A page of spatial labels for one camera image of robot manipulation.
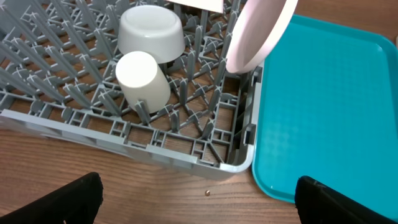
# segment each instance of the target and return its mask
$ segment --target wooden table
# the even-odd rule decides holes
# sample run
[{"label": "wooden table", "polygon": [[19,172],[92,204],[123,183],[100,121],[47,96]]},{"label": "wooden table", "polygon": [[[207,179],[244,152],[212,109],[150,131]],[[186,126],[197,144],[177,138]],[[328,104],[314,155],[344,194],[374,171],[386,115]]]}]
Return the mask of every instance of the wooden table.
[{"label": "wooden table", "polygon": [[[391,40],[398,34],[397,12],[397,0],[299,0],[296,10]],[[0,215],[92,171],[100,173],[104,185],[96,223],[300,223],[294,205],[263,194],[250,170],[217,182],[3,129]]]}]

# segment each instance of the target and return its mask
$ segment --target teal tray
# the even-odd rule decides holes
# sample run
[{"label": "teal tray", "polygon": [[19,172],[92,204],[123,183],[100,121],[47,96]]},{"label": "teal tray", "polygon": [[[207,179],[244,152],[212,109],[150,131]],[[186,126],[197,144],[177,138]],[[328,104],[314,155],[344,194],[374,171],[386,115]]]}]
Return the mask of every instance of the teal tray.
[{"label": "teal tray", "polygon": [[380,35],[294,16],[264,67],[260,188],[294,202],[308,175],[398,219],[397,64]]}]

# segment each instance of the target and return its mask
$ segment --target pink plate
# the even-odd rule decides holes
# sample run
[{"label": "pink plate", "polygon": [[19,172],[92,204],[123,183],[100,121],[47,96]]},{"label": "pink plate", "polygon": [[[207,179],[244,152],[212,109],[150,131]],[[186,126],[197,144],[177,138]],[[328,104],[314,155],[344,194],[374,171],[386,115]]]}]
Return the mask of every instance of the pink plate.
[{"label": "pink plate", "polygon": [[226,69],[245,73],[258,66],[285,32],[298,0],[248,0],[233,30]]}]

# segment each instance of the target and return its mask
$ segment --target white cup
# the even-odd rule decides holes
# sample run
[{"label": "white cup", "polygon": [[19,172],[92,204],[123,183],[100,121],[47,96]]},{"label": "white cup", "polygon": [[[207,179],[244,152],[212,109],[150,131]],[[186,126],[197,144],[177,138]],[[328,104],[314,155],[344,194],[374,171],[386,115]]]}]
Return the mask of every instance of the white cup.
[{"label": "white cup", "polygon": [[145,101],[150,113],[162,109],[170,98],[170,86],[155,59],[145,52],[130,52],[116,65],[116,78],[130,107]]},{"label": "white cup", "polygon": [[143,51],[157,63],[171,62],[185,50],[181,20],[164,7],[132,7],[120,18],[118,48],[124,55]]}]

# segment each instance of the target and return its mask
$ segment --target dish rack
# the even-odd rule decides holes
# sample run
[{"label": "dish rack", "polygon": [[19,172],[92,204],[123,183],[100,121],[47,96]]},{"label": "dish rack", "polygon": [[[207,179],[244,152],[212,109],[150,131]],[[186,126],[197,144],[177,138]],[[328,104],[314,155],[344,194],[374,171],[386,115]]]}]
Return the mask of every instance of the dish rack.
[{"label": "dish rack", "polygon": [[[252,163],[262,67],[225,69],[241,1],[224,14],[163,0],[36,0],[21,18],[2,6],[14,28],[0,43],[0,122],[43,138],[96,147],[209,179],[227,179]],[[169,103],[133,111],[115,78],[120,15],[155,4],[182,20],[186,49],[160,67]]]}]

